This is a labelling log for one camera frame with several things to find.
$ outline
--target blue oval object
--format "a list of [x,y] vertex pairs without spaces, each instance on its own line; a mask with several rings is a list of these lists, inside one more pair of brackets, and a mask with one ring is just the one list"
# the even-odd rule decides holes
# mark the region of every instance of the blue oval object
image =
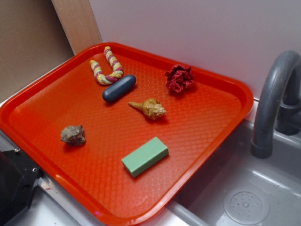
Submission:
[[105,89],[103,92],[103,99],[106,102],[113,102],[130,91],[135,84],[136,77],[132,74],[128,74]]

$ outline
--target green foam block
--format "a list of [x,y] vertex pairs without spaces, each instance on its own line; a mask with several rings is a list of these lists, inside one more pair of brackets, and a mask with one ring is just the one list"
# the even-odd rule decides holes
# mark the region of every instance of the green foam block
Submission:
[[157,137],[145,143],[121,161],[128,172],[136,177],[168,155],[168,148]]

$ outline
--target rock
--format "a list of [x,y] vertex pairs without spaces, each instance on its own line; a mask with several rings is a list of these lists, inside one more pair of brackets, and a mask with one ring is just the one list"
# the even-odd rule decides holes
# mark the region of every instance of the rock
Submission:
[[68,126],[61,132],[61,141],[68,145],[79,146],[86,142],[83,126]]

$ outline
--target sink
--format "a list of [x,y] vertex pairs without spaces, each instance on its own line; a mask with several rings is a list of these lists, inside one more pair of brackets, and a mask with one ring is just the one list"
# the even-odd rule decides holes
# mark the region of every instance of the sink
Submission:
[[258,159],[252,131],[243,121],[167,207],[190,225],[300,226],[300,141],[275,132],[272,156]]

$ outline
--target rope toy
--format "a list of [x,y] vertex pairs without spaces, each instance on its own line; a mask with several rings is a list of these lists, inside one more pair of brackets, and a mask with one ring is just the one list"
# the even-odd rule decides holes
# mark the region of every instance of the rope toy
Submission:
[[91,60],[91,69],[93,70],[94,77],[102,85],[111,85],[117,82],[123,75],[123,69],[118,59],[113,55],[111,48],[109,46],[104,48],[104,55],[107,61],[110,63],[113,73],[110,75],[104,75],[102,68],[99,63],[95,60]]

